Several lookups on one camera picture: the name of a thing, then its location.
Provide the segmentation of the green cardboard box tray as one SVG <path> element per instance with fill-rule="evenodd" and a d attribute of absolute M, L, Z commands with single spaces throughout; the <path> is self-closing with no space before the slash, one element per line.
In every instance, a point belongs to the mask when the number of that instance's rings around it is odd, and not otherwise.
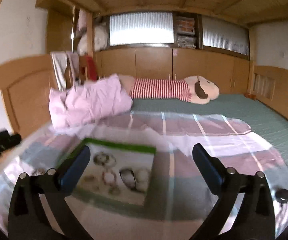
<path fill-rule="evenodd" d="M 156 154 L 155 147 L 84 138 L 58 167 L 59 183 L 60 176 L 64 174 L 69 163 L 83 146 L 89 147 L 91 157 L 72 193 L 86 199 L 98 199 L 100 202 L 144 205 Z M 135 191 L 128 189 L 120 177 L 120 170 L 124 168 L 134 172 Z M 83 181 L 85 176 L 91 174 L 97 177 L 97 183 Z"/>

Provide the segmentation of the black watch with strap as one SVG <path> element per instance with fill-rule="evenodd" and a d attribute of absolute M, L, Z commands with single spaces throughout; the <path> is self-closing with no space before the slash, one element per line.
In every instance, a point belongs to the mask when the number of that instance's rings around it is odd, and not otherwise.
<path fill-rule="evenodd" d="M 134 172 L 131 169 L 124 168 L 120 170 L 120 177 L 128 189 L 132 191 L 136 190 L 136 179 Z"/>

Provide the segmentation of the striped pastel bed sheet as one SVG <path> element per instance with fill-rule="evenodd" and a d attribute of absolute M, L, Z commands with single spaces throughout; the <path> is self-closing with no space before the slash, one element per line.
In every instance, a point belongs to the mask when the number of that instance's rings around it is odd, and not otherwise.
<path fill-rule="evenodd" d="M 0 172 L 0 226 L 18 176 L 58 167 L 79 145 L 90 157 L 66 202 L 95 239 L 188 239 L 217 201 L 192 158 L 195 144 L 241 174 L 265 174 L 272 192 L 288 190 L 280 153 L 240 119 L 224 115 L 129 112 L 81 127 L 46 124 Z M 288 203 L 273 201 L 276 232 Z"/>

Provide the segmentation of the wooden bed headboard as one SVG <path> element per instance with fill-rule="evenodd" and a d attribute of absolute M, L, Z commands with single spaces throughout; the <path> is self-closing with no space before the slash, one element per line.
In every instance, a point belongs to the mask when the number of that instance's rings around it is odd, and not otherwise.
<path fill-rule="evenodd" d="M 51 120 L 49 90 L 56 79 L 49 54 L 0 65 L 0 130 L 28 137 Z"/>

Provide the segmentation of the pink crumpled quilt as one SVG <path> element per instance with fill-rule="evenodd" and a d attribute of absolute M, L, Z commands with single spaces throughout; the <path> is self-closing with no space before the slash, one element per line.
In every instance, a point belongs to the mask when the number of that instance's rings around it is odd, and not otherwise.
<path fill-rule="evenodd" d="M 132 104 L 117 74 L 63 91 L 49 90 L 48 108 L 54 129 L 83 126 L 119 115 L 129 111 Z"/>

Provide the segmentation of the green bed mattress cover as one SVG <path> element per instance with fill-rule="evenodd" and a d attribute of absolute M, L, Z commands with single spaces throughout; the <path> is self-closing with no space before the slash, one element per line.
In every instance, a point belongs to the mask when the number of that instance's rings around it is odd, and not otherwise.
<path fill-rule="evenodd" d="M 243 95 L 220 95 L 218 99 L 206 105 L 195 105 L 175 99 L 135 99 L 132 110 L 197 115 L 221 114 L 227 118 L 240 119 L 270 142 L 288 166 L 288 120 L 263 103 L 247 99 Z"/>

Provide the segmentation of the striped plush doll pillow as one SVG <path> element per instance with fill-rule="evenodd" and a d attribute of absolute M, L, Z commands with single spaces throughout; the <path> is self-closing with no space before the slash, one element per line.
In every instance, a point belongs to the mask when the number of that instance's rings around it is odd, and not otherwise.
<path fill-rule="evenodd" d="M 220 89 L 202 76 L 182 80 L 142 79 L 119 75 L 122 87 L 133 99 L 178 99 L 205 105 L 219 97 Z"/>

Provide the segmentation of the red cloth on chair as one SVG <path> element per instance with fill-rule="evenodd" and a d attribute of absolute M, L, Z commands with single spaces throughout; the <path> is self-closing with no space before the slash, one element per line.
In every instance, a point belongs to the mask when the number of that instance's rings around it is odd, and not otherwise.
<path fill-rule="evenodd" d="M 80 57 L 82 73 L 87 80 L 97 81 L 97 68 L 94 59 L 91 56 L 85 55 Z"/>

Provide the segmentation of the grey towel on headboard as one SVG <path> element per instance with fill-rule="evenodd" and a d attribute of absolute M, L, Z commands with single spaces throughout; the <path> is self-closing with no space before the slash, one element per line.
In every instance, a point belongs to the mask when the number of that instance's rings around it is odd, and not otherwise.
<path fill-rule="evenodd" d="M 79 78 L 79 55 L 70 51 L 54 51 L 50 53 L 58 89 L 66 89 L 67 81 L 64 77 L 67 69 L 72 75 L 72 83 Z"/>

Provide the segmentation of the wooden bed footboard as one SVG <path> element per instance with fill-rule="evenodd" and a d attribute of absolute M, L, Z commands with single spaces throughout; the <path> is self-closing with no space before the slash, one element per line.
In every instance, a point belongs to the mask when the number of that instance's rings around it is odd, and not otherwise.
<path fill-rule="evenodd" d="M 247 94 L 288 120 L 288 69 L 250 63 Z"/>

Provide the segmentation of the folded linens on shelf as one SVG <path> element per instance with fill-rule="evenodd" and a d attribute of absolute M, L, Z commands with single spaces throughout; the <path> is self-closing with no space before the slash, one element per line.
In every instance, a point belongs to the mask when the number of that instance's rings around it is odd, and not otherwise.
<path fill-rule="evenodd" d="M 195 20 L 192 17 L 177 16 L 175 18 L 177 46 L 179 48 L 196 49 Z"/>

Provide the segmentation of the wooden wall cabinets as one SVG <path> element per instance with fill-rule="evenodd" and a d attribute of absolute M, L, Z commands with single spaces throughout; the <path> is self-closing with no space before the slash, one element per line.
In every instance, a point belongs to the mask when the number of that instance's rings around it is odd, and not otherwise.
<path fill-rule="evenodd" d="M 200 75 L 215 83 L 222 94 L 245 94 L 249 59 L 220 53 L 218 49 L 119 48 L 97 52 L 100 77 L 111 74 L 150 79 L 179 80 Z"/>

